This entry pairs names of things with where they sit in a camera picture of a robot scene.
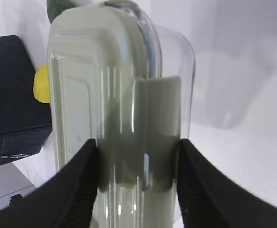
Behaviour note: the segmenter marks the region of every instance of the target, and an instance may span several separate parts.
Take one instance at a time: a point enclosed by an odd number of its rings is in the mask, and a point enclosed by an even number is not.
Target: dark blue fabric
[[[51,133],[50,106],[35,99],[34,76],[19,37],[0,37],[0,155],[36,154]]]

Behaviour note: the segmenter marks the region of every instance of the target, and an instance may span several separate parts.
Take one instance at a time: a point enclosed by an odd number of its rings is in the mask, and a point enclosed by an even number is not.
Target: white table
[[[277,206],[277,0],[141,0],[196,54],[191,141],[224,174]],[[17,34],[46,63],[46,0],[0,0],[0,36]],[[15,162],[35,186],[55,173],[53,140]]]

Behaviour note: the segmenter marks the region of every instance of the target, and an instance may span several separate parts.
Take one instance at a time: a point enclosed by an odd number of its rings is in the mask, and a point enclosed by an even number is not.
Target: plastic container
[[[96,139],[94,226],[172,227],[194,64],[185,38],[155,29],[129,1],[69,9],[53,21],[48,66],[57,168]]]

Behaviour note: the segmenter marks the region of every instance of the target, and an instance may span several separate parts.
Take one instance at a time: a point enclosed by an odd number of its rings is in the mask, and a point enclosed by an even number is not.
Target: yellow ball
[[[35,74],[34,88],[35,98],[42,103],[50,103],[51,96],[49,91],[48,66],[39,67]]]

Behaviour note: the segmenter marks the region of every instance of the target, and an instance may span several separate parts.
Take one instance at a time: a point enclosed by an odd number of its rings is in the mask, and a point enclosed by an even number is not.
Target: ribbed rubber pad
[[[230,228],[206,193],[181,143],[177,194],[185,228]]]

